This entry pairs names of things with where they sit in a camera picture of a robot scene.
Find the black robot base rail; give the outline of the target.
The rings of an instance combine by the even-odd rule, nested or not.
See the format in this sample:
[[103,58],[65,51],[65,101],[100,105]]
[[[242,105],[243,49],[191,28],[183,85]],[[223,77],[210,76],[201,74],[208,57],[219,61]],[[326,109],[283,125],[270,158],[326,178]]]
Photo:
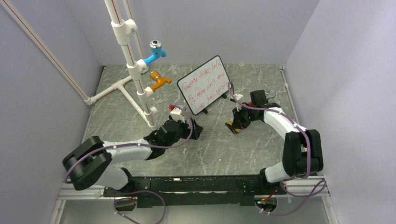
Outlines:
[[175,205],[238,204],[253,206],[264,197],[284,196],[280,183],[265,183],[259,175],[133,177],[122,190],[105,187],[104,197],[131,197],[138,208]]

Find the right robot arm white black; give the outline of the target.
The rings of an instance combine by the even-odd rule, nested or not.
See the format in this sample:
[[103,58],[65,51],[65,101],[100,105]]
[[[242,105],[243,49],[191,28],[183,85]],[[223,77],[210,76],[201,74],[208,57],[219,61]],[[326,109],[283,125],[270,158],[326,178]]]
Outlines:
[[237,134],[255,121],[272,127],[284,140],[282,159],[276,165],[263,168],[259,173],[257,187],[264,194],[270,193],[283,180],[308,177],[322,171],[324,160],[321,137],[317,130],[307,129],[289,117],[277,103],[269,103],[263,90],[250,93],[250,103],[241,102],[241,94],[231,94],[236,103],[233,120],[226,123]]

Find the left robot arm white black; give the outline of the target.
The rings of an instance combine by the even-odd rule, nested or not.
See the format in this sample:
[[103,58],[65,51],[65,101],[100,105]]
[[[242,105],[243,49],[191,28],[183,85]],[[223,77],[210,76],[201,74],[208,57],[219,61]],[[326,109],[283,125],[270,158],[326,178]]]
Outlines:
[[115,168],[114,164],[158,158],[167,149],[178,147],[181,139],[197,140],[202,131],[203,127],[194,119],[186,122],[169,119],[157,130],[135,141],[109,142],[92,136],[63,158],[64,182],[71,183],[77,191],[100,185],[128,196],[134,190],[132,175],[126,168]]

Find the small black-framed whiteboard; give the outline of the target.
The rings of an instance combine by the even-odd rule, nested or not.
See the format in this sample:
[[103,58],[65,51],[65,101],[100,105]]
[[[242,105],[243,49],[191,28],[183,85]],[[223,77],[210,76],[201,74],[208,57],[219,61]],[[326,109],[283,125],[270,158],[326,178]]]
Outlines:
[[177,81],[177,86],[193,115],[203,112],[227,91],[230,78],[219,55]]

